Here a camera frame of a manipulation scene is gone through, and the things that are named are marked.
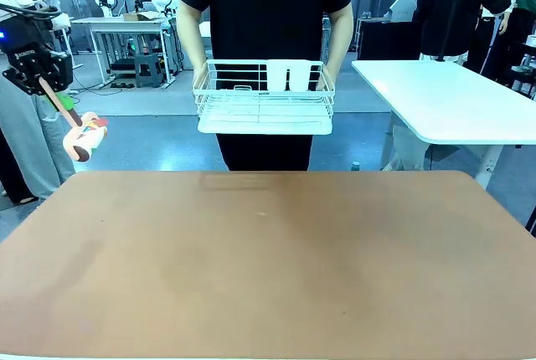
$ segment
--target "table top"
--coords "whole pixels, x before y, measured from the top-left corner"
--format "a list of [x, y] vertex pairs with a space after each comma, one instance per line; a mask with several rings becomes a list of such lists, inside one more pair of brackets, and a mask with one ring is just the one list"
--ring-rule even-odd
[[353, 61], [352, 66], [422, 141], [536, 144], [536, 102], [460, 65]]
[[165, 23], [169, 18], [155, 18], [147, 21], [125, 21], [123, 17], [90, 17], [71, 21], [72, 23]]
[[459, 172], [82, 173], [0, 244], [0, 352], [530, 358], [534, 264]]

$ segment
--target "table leg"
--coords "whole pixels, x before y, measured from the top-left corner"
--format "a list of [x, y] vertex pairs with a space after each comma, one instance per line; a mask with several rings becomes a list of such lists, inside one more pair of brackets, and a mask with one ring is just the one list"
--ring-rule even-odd
[[168, 63], [168, 53], [166, 51], [166, 39], [164, 39], [164, 31], [163, 29], [160, 29], [160, 40], [162, 42], [162, 54], [164, 56], [164, 67], [166, 68], [166, 84], [162, 87], [162, 89], [166, 89], [168, 86], [171, 85], [171, 83], [175, 80], [171, 78], [171, 72], [169, 71], [169, 63]]
[[384, 149], [382, 151], [382, 158], [379, 163], [379, 170], [382, 170], [387, 166], [391, 160], [391, 153], [393, 152], [393, 126], [396, 121], [396, 114], [391, 111], [391, 117], [389, 119], [389, 128], [385, 133]]
[[490, 145], [484, 154], [484, 158], [482, 159], [480, 167], [478, 168], [478, 173], [475, 176], [478, 184], [483, 186], [484, 189], [487, 188], [487, 184], [492, 178], [493, 171], [495, 170], [495, 166], [497, 165], [497, 161], [501, 156], [502, 151], [502, 145]]
[[536, 207], [534, 207], [534, 211], [530, 215], [525, 229], [528, 230], [533, 237], [536, 237]]
[[106, 78], [104, 76], [104, 70], [102, 69], [101, 57], [99, 57], [99, 49], [97, 48], [97, 42], [95, 41], [95, 35], [93, 34], [93, 30], [91, 30], [91, 41], [93, 42], [93, 49], [95, 50], [97, 64], [99, 65], [100, 77], [102, 77], [102, 86], [104, 86], [106, 85]]

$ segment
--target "person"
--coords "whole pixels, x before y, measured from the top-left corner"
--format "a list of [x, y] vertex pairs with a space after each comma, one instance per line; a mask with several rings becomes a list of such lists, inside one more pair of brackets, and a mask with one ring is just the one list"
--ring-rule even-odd
[[2, 166], [0, 166], [0, 183], [2, 186], [0, 187], [5, 189], [3, 194], [5, 193], [13, 203], [34, 201], [36, 197], [28, 189], [2, 130], [0, 130], [0, 159], [2, 160]]
[[[351, 0], [179, 0], [178, 34], [194, 80], [206, 61], [198, 22], [207, 8], [215, 59], [319, 60], [327, 13], [332, 24], [327, 71], [335, 81], [353, 36]], [[219, 134], [217, 139], [231, 171], [309, 167], [312, 136]]]
[[[501, 24], [499, 25], [499, 35], [503, 35], [508, 29], [508, 21], [516, 0], [511, 0], [511, 2], [510, 7], [504, 12]], [[471, 47], [469, 48], [467, 61], [463, 65], [465, 68], [480, 74], [482, 66], [486, 61], [494, 32], [495, 16], [490, 13], [488, 9], [484, 8], [481, 17], [478, 19], [477, 30], [473, 36]]]
[[495, 38], [489, 52], [482, 75], [502, 85], [509, 85], [511, 80], [506, 70], [513, 65], [520, 65], [524, 53], [518, 44], [524, 44], [533, 32], [536, 20], [536, 0], [517, 0], [505, 33]]
[[[481, 5], [491, 13], [499, 14], [511, 3], [512, 0], [417, 0], [414, 21], [422, 23], [420, 59], [443, 59], [463, 64]], [[419, 139], [406, 126], [394, 125], [393, 145], [395, 154], [385, 171], [424, 170], [429, 143]]]
[[3, 77], [0, 91], [0, 128], [29, 191], [46, 199], [75, 174], [59, 117], [47, 98], [26, 95]]

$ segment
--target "white table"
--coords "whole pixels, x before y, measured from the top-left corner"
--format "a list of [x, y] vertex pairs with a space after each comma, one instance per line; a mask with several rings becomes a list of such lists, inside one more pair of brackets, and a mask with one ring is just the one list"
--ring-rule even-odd
[[90, 27], [91, 41], [93, 49], [97, 54], [97, 62], [99, 64], [100, 76], [102, 77], [102, 85], [105, 85], [111, 80], [107, 80], [101, 61], [98, 59], [98, 48], [95, 41], [96, 33], [156, 33], [160, 35], [162, 41], [162, 54], [164, 57], [164, 66], [166, 70], [167, 83], [163, 88], [167, 88], [175, 80], [169, 70], [168, 52], [164, 39], [164, 30], [168, 29], [170, 18], [156, 18], [152, 21], [125, 21], [123, 17], [103, 17], [103, 18], [83, 18], [72, 23], [86, 24]]
[[393, 149], [398, 116], [422, 141], [467, 146], [481, 159], [476, 180], [487, 187], [504, 145], [536, 145], [536, 102], [460, 65], [436, 61], [353, 61], [390, 106], [382, 152]]

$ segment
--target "dish rack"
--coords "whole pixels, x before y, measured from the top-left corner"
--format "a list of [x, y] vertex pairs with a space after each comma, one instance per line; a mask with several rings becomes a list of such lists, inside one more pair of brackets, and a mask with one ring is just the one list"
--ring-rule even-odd
[[322, 61], [209, 59], [193, 94], [202, 133], [332, 132], [335, 85]]

